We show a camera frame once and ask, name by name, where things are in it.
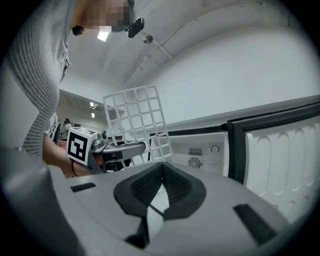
black slot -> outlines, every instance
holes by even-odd
[[[82,190],[88,190],[94,187],[96,187],[96,185],[90,182],[90,183],[85,183],[81,185],[71,186],[70,189],[72,190],[73,193],[76,193],[76,192],[79,192]]]
[[[277,232],[248,204],[239,204],[233,209],[259,246],[277,235]]]

white ceiling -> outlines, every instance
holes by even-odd
[[[128,38],[112,33],[103,42],[98,31],[70,36],[69,46],[85,54],[97,68],[129,87],[142,82],[182,51],[210,37],[247,27],[285,26],[299,23],[273,0],[136,0],[137,17],[145,19],[144,32],[159,43],[145,44],[140,33]]]

black rubber mount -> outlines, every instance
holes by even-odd
[[[169,200],[163,213],[165,221],[188,218],[206,198],[206,187],[199,179],[166,162],[122,180],[113,191],[116,201],[127,214],[141,217],[136,234],[125,240],[128,243],[139,248],[149,243],[147,211],[162,184]]]

red bracelet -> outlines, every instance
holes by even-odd
[[[78,175],[76,175],[75,168],[74,168],[74,160],[73,159],[71,160],[71,171],[73,172],[74,176],[79,177]]]

person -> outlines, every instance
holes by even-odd
[[[64,126],[62,127],[60,134],[61,134],[61,139],[62,141],[66,142],[68,139],[68,132],[69,132],[69,128],[72,128],[72,125],[70,124],[70,119],[67,118],[64,121]]]
[[[50,118],[49,129],[45,131],[46,134],[53,140],[56,133],[56,128],[58,128],[58,116],[56,113]]]
[[[13,39],[0,68],[0,107],[4,125],[1,146],[23,148],[48,165],[62,169],[64,175],[89,175],[87,168],[74,163],[66,151],[45,131],[59,101],[59,84],[70,61],[70,31],[80,36],[85,29],[103,30],[113,26],[120,31],[130,24],[134,0],[44,0],[25,21]],[[103,164],[102,156],[96,158]]]

